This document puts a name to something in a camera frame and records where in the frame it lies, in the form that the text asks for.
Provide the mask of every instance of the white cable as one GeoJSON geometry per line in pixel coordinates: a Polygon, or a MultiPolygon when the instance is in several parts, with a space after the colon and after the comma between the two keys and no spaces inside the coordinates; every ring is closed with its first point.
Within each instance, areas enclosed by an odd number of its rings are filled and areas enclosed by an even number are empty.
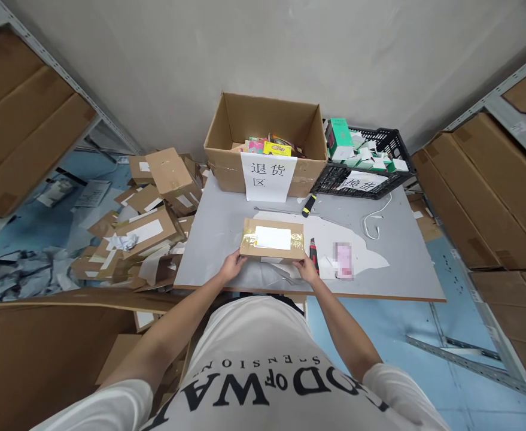
{"type": "Polygon", "coordinates": [[[368,236],[370,239],[374,239],[374,240],[377,240],[381,237],[381,231],[380,229],[378,228],[378,226],[376,227],[376,238],[373,238],[370,234],[369,234],[369,230],[367,229],[366,227],[366,219],[371,217],[371,216],[374,216],[376,213],[380,213],[381,211],[384,211],[384,209],[388,206],[388,204],[390,204],[390,201],[393,200],[393,193],[391,192],[390,193],[390,199],[388,200],[388,202],[384,205],[384,207],[382,207],[380,210],[378,211],[375,211],[374,213],[370,213],[369,215],[367,215],[364,220],[363,220],[363,226],[364,226],[364,233],[366,234],[366,236],[368,236]]]}

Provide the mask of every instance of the black plastic crate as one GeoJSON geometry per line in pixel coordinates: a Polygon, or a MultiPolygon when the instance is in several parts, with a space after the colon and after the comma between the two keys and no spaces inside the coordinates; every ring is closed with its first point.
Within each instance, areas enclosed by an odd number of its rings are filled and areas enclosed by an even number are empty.
{"type": "Polygon", "coordinates": [[[317,193],[325,193],[327,195],[350,196],[352,198],[368,198],[377,201],[389,192],[392,192],[396,187],[403,184],[409,178],[416,176],[416,169],[411,162],[411,157],[408,155],[408,151],[406,151],[405,144],[397,129],[370,130],[349,127],[349,130],[361,132],[368,141],[376,141],[376,149],[378,151],[386,151],[390,155],[390,158],[404,160],[409,172],[373,172],[368,169],[349,168],[346,165],[333,163],[329,160],[327,166],[318,177],[311,193],[314,195],[317,193]],[[336,188],[346,180],[351,171],[376,174],[382,177],[388,177],[388,179],[368,192],[355,189],[337,190],[336,188]]]}

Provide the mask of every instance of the right hand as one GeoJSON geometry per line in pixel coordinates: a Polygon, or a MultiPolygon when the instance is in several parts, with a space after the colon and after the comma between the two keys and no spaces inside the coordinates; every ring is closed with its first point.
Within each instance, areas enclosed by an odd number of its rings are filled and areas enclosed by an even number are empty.
{"type": "Polygon", "coordinates": [[[315,264],[312,263],[311,258],[307,255],[305,255],[305,258],[303,260],[296,260],[295,262],[293,262],[293,265],[299,270],[301,278],[307,283],[310,284],[313,281],[320,279],[320,277],[317,274],[315,264]]]}

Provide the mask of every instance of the white wall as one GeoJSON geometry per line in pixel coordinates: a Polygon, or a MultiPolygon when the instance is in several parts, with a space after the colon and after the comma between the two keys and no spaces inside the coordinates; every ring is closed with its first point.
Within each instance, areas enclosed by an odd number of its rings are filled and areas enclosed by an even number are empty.
{"type": "Polygon", "coordinates": [[[526,0],[4,0],[145,151],[220,92],[319,102],[411,150],[526,60],[526,0]]]}

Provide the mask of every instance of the open cardboard box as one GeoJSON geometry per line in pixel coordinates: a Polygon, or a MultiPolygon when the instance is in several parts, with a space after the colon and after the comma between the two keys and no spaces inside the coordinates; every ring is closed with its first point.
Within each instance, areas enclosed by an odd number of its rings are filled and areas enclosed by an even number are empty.
{"type": "Polygon", "coordinates": [[[205,140],[221,190],[245,193],[241,154],[229,151],[233,143],[269,133],[303,148],[307,159],[297,159],[288,196],[307,197],[328,160],[320,106],[232,93],[221,94],[205,140]]]}
{"type": "Polygon", "coordinates": [[[93,393],[117,335],[135,333],[133,312],[164,314],[181,299],[83,288],[0,303],[0,430],[29,430],[93,393]]]}

